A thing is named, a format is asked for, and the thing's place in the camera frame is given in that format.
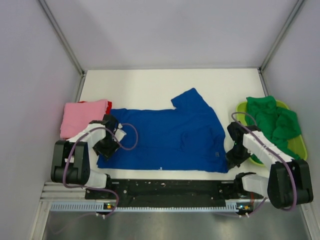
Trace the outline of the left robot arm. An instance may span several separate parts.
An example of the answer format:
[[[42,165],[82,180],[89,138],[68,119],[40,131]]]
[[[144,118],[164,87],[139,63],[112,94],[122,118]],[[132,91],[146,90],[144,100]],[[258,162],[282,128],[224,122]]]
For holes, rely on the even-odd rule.
[[[76,136],[58,140],[53,149],[50,178],[66,186],[96,188],[102,198],[109,198],[114,191],[110,176],[92,169],[91,161],[99,156],[109,159],[119,148],[117,141],[124,135],[118,129],[118,120],[104,115],[102,120],[93,120]]]

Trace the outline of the green t-shirt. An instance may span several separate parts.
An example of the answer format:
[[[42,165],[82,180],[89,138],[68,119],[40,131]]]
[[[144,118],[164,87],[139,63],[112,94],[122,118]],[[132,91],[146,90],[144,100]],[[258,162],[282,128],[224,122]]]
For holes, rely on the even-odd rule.
[[[265,137],[281,151],[294,159],[299,155],[288,148],[289,140],[301,135],[302,131],[297,114],[289,109],[277,106],[273,96],[262,98],[247,97],[245,117],[248,125],[256,124]]]

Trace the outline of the lime green plastic tray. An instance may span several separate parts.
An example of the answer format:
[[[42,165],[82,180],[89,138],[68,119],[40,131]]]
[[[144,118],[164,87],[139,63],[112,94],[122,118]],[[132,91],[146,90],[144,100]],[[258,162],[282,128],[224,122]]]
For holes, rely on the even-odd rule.
[[[280,100],[276,100],[276,106],[290,110],[288,105]],[[239,103],[236,107],[236,112],[247,112],[247,101],[243,101],[243,102]],[[237,114],[236,119],[239,122],[241,122],[243,125],[245,125],[245,126],[247,125],[246,117],[244,114],[239,114],[239,115]],[[305,161],[307,160],[308,153],[307,153],[307,148],[305,146],[305,142],[303,140],[302,135],[299,135],[295,138],[289,139],[287,147],[289,150],[291,150],[292,152],[297,154],[301,159],[303,159]],[[255,164],[259,167],[264,167],[264,165],[261,162],[255,161],[252,158],[249,158],[248,161],[250,161],[252,164]]]

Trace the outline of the aluminium frame rail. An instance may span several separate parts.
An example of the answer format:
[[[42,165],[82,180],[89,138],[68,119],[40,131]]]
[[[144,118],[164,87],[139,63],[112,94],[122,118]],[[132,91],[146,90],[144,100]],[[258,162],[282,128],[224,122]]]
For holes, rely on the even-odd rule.
[[[40,8],[42,9],[46,18],[48,19],[54,33],[56,34],[56,36],[57,36],[62,48],[64,49],[67,57],[69,58],[70,62],[72,63],[72,65],[74,66],[74,68],[76,69],[78,74],[82,77],[84,75],[85,71],[83,70],[83,68],[81,67],[81,64],[77,60],[76,55],[74,54],[74,51],[72,50],[70,44],[68,43],[68,40],[65,37],[63,31],[61,30],[61,28],[60,28],[55,16],[53,15],[49,5],[47,4],[47,2],[45,0],[37,0],[36,2],[39,4]]]

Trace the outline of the blue t-shirt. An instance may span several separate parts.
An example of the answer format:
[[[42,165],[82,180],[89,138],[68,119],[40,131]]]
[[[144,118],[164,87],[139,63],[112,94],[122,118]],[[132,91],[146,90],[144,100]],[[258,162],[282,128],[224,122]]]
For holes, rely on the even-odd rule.
[[[123,126],[124,147],[100,155],[100,169],[178,170],[227,173],[225,131],[195,88],[171,100],[172,109],[110,111]]]

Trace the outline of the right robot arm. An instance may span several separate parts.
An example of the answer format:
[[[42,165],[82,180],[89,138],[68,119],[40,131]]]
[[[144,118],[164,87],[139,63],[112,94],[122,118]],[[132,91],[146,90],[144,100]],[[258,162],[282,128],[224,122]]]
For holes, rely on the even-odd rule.
[[[233,192],[245,198],[251,192],[261,195],[277,209],[290,210],[314,200],[310,168],[303,159],[294,159],[271,143],[256,125],[243,126],[237,121],[227,127],[234,142],[226,153],[229,169],[240,167],[252,155],[267,168],[269,175],[254,172],[236,175]]]

